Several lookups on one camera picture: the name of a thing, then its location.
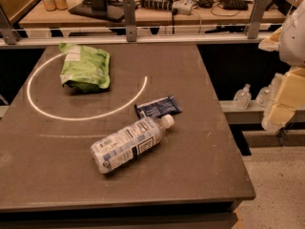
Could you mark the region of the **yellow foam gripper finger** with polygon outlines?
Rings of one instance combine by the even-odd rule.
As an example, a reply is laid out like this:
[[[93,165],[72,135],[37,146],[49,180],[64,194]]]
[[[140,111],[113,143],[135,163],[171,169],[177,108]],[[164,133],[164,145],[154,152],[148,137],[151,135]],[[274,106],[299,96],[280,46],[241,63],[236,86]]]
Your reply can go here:
[[[305,69],[290,68],[272,81],[270,101],[261,125],[266,131],[278,131],[305,104]]]
[[[263,39],[258,47],[266,52],[277,52],[279,49],[279,37],[282,32],[282,28],[278,28],[270,36]]]

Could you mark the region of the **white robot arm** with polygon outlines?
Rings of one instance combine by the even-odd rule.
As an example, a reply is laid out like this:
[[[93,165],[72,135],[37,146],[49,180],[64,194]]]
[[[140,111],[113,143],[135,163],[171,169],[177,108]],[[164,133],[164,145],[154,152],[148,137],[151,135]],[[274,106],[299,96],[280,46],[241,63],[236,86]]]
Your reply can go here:
[[[305,103],[305,12],[295,10],[258,47],[267,52],[279,51],[280,60],[291,66],[284,74],[274,75],[261,121],[264,130],[278,131]]]

